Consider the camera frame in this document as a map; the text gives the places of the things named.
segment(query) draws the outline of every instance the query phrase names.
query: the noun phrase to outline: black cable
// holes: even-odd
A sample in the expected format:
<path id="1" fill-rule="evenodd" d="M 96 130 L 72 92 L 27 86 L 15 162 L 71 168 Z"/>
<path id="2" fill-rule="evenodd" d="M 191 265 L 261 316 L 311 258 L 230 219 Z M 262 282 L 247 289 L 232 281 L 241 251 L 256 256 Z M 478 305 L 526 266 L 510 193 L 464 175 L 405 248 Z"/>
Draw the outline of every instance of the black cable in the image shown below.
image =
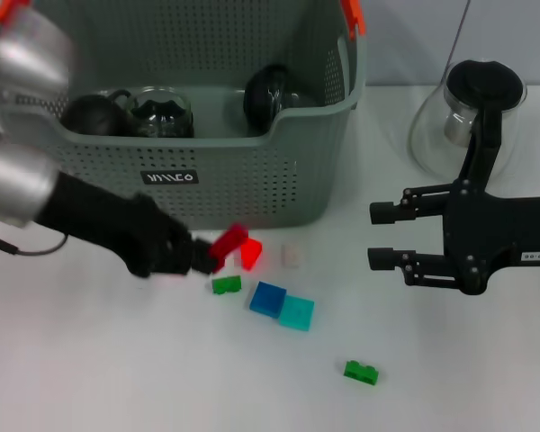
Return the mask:
<path id="1" fill-rule="evenodd" d="M 0 250 L 5 252 L 6 254 L 19 255 L 21 257 L 44 257 L 46 255 L 53 254 L 54 252 L 58 252 L 64 247 L 64 245 L 66 245 L 67 242 L 68 234 L 64 234 L 64 238 L 62 239 L 62 241 L 60 241 L 55 247 L 51 247 L 50 249 L 45 250 L 27 252 L 24 250 L 20 250 L 15 245 L 12 245 L 0 238 Z"/>

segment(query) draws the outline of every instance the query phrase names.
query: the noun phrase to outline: glass kettle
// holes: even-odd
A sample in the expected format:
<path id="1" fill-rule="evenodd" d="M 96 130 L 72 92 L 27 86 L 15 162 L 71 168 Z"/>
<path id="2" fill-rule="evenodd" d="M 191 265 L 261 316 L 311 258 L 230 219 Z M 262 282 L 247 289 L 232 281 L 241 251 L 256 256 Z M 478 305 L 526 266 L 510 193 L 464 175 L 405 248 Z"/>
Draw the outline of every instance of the glass kettle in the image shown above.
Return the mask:
<path id="1" fill-rule="evenodd" d="M 518 135 L 518 108 L 527 86 L 509 67 L 496 61 L 465 60 L 451 65 L 445 79 L 418 110 L 409 132 L 409 153 L 427 172 L 445 182 L 462 169 L 480 104 L 473 100 L 480 81 L 491 97 L 508 92 L 512 98 L 502 110 L 502 142 L 490 178 L 508 164 Z"/>

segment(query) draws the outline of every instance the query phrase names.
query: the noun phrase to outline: white table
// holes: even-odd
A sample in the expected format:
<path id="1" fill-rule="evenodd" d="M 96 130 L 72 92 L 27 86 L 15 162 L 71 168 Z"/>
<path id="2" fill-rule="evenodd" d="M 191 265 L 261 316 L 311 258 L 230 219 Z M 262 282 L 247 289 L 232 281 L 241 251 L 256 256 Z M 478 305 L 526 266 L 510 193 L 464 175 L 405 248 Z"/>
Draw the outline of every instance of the white table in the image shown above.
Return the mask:
<path id="1" fill-rule="evenodd" d="M 0 254 L 0 432 L 540 432 L 540 269 L 499 272 L 467 297 L 367 264 L 368 247 L 441 251 L 435 220 L 373 227 L 368 213 L 436 183 L 404 147 L 428 90 L 366 90 L 327 214 L 254 232 L 265 254 L 241 293 L 212 295 L 199 275 L 142 281 L 75 239 L 54 256 Z M 491 187 L 502 196 L 540 195 L 540 87 L 521 114 L 523 151 Z M 59 239 L 0 236 L 27 249 Z M 300 269 L 281 267 L 285 241 Z M 248 310 L 258 280 L 316 302 L 309 333 Z M 351 359 L 378 367 L 378 385 L 345 378 Z"/>

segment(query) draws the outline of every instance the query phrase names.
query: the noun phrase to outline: basket handle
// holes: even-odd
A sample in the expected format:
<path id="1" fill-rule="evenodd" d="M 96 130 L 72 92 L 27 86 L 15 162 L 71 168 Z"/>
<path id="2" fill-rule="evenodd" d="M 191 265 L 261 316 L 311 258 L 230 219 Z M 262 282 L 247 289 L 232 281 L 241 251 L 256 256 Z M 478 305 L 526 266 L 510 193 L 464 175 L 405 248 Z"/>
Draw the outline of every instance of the basket handle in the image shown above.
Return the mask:
<path id="1" fill-rule="evenodd" d="M 29 6 L 30 0 L 2 0 L 0 4 L 0 24 L 5 24 L 17 6 Z"/>
<path id="2" fill-rule="evenodd" d="M 350 40 L 356 40 L 356 26 L 358 26 L 358 33 L 360 36 L 366 34 L 366 21 L 362 14 L 362 6 L 360 0 L 340 0 L 342 2 L 342 9 L 344 9 L 344 15 L 346 16 L 346 22 L 348 23 L 348 29 L 350 30 Z"/>

